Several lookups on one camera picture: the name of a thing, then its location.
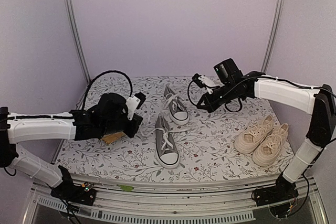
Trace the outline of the grey sneaker with white laces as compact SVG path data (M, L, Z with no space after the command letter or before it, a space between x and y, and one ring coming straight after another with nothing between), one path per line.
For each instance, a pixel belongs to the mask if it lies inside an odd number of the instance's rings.
M180 154L173 134L186 132L187 129L172 129L162 114L159 114L154 128L148 133L140 133L142 137L155 135L155 155L158 163L166 169L175 169L180 163Z

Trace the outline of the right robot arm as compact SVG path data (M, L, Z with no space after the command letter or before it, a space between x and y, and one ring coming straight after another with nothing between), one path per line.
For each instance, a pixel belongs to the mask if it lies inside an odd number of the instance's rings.
M243 74L232 58L218 63L214 70L220 80L219 84L202 74L192 77L199 88L206 89L195 105L198 109L212 113L232 100L251 98L281 104L310 118L302 144L282 172L284 180L271 190L271 196L276 201L284 200L291 194L291 184L308 167L313 166L324 149L335 141L335 94L332 88L327 84L299 84L259 71Z

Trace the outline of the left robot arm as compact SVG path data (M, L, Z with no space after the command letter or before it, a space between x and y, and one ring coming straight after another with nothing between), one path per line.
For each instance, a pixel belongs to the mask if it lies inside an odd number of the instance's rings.
M67 200L78 195L67 169L52 165L20 146L20 142L35 140L102 139L122 132L129 138L137 133L143 118L136 110L146 100L139 92L125 99L116 93L103 94L97 105L88 110L47 115L22 115L1 108L1 167L17 169L35 177Z

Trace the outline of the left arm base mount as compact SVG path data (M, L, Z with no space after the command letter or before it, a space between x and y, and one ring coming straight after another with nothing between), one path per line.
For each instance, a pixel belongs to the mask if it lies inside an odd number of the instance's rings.
M59 186L51 187L51 196L65 202L74 202L86 206L93 206L97 191L93 188L94 184L84 182L75 185L72 181L64 181Z

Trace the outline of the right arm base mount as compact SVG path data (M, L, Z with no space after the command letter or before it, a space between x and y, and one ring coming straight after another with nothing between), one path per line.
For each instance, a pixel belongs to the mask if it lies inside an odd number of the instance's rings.
M255 189L251 198L257 206L264 206L281 201L294 199L299 196L295 183L290 183L282 177L278 177L275 185L269 187L259 187Z

